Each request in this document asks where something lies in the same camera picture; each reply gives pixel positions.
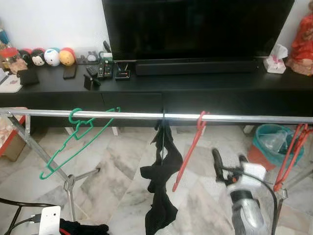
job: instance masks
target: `tsum tsum plush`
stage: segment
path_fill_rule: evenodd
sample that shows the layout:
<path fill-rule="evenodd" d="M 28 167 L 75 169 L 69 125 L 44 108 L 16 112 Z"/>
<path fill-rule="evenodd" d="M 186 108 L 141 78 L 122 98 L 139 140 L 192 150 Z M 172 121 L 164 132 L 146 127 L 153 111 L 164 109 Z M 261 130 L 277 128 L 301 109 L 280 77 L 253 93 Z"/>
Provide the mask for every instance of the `tsum tsum plush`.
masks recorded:
<path fill-rule="evenodd" d="M 31 60 L 33 61 L 34 65 L 42 66 L 45 64 L 44 53 L 45 50 L 42 48 L 36 48 L 31 52 Z"/>
<path fill-rule="evenodd" d="M 59 52 L 60 50 L 55 47 L 47 49 L 44 54 L 47 64 L 51 66 L 58 66 L 60 64 Z"/>
<path fill-rule="evenodd" d="M 72 64 L 75 63 L 75 53 L 69 47 L 63 48 L 59 53 L 59 57 L 61 63 L 66 66 L 71 66 Z"/>
<path fill-rule="evenodd" d="M 31 67 L 34 65 L 31 59 L 31 49 L 23 48 L 22 50 L 19 50 L 19 53 L 21 55 L 21 58 L 27 63 L 27 67 Z"/>

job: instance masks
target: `tv screen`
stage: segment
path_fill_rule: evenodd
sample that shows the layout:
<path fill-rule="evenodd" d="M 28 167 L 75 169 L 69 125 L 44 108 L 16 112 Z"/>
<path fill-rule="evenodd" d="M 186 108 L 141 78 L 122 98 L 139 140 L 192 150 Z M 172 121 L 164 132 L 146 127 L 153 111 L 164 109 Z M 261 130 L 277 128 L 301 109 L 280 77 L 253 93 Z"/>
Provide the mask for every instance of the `tv screen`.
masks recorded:
<path fill-rule="evenodd" d="M 267 56 L 294 0 L 102 0 L 113 59 Z"/>

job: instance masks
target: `mickey mouse plush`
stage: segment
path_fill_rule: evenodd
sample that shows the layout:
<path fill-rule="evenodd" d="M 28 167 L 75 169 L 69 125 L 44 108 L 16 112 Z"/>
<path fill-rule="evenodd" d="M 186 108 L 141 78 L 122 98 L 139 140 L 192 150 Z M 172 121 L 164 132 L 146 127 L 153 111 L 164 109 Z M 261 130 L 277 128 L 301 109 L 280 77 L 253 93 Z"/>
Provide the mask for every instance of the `mickey mouse plush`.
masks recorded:
<path fill-rule="evenodd" d="M 44 57 L 45 50 L 42 48 L 36 48 L 31 52 L 31 59 L 37 66 L 42 66 L 45 64 Z"/>
<path fill-rule="evenodd" d="M 31 59 L 31 49 L 24 48 L 22 50 L 19 50 L 19 53 L 22 57 L 22 59 L 27 63 L 27 67 L 33 66 L 33 61 Z"/>

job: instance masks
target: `green plastic hanger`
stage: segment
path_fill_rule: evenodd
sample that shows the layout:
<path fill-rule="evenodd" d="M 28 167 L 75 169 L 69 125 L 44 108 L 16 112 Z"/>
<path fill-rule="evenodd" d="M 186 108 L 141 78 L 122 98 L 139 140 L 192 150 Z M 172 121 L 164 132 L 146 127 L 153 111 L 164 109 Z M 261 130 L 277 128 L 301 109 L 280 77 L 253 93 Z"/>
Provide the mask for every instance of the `green plastic hanger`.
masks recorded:
<path fill-rule="evenodd" d="M 116 108 L 118 110 L 118 112 L 121 111 L 121 108 L 120 107 L 117 107 Z M 68 163 L 73 157 L 75 157 L 77 154 L 79 154 L 81 151 L 83 151 L 88 145 L 90 145 L 96 138 L 98 138 L 101 133 L 111 124 L 111 122 L 114 120 L 113 118 L 111 118 L 108 123 L 87 143 L 85 144 L 80 150 L 78 150 L 73 156 L 71 156 L 70 158 L 68 158 L 67 160 L 65 160 L 61 165 L 59 165 L 57 168 L 52 168 L 50 166 L 51 162 L 54 160 L 54 158 L 60 153 L 63 151 L 63 149 L 66 147 L 67 143 L 70 141 L 71 138 L 75 138 L 77 141 L 80 140 L 82 137 L 84 137 L 89 131 L 91 131 L 93 129 L 93 121 L 95 120 L 95 118 L 91 118 L 89 119 L 88 121 L 81 121 L 81 120 L 76 120 L 74 121 L 72 119 L 73 117 L 73 114 L 78 112 L 78 111 L 82 111 L 82 109 L 80 108 L 76 108 L 74 110 L 72 110 L 72 112 L 70 112 L 69 116 L 68 116 L 68 120 L 71 124 L 76 124 L 76 128 L 75 128 L 75 131 L 73 134 L 71 134 L 66 140 L 65 142 L 63 143 L 63 146 L 57 150 L 53 156 L 51 157 L 51 159 L 49 160 L 49 162 L 47 163 L 46 165 L 46 168 L 50 171 L 49 174 L 47 174 L 46 176 L 44 176 L 44 172 L 41 172 L 40 174 L 40 179 L 41 180 L 45 180 L 47 178 L 49 178 L 54 172 L 56 172 L 58 169 L 60 169 L 62 166 L 64 166 L 66 163 Z M 114 112 L 115 109 L 109 109 L 107 110 L 107 112 Z M 81 136 L 77 136 L 77 133 L 79 131 L 79 127 L 81 125 L 90 125 L 90 127 L 88 128 L 87 131 L 85 131 Z"/>

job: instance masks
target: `figurine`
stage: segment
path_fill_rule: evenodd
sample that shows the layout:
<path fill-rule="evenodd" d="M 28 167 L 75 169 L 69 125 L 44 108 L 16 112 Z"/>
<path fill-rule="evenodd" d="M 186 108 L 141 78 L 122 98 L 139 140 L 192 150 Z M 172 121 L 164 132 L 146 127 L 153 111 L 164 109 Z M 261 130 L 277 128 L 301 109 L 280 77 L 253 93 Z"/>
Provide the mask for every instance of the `figurine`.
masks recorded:
<path fill-rule="evenodd" d="M 31 49 L 23 48 L 22 50 L 19 50 L 19 53 L 21 55 L 21 58 L 26 62 L 27 67 L 33 66 L 33 61 L 31 60 Z"/>
<path fill-rule="evenodd" d="M 87 60 L 89 62 L 95 62 L 98 61 L 98 55 L 96 53 L 96 51 L 88 51 L 88 56 L 87 56 Z"/>
<path fill-rule="evenodd" d="M 44 54 L 47 64 L 58 66 L 60 64 L 59 52 L 60 50 L 55 47 L 47 49 Z"/>
<path fill-rule="evenodd" d="M 309 3 L 311 13 L 300 23 L 292 52 L 286 63 L 293 71 L 312 76 L 313 74 L 313 0 Z"/>
<path fill-rule="evenodd" d="M 72 64 L 75 63 L 74 51 L 69 47 L 63 48 L 60 51 L 59 56 L 60 56 L 61 63 L 66 66 L 71 66 Z"/>
<path fill-rule="evenodd" d="M 36 48 L 31 52 L 31 59 L 37 66 L 42 66 L 45 64 L 44 58 L 45 50 L 42 48 Z"/>

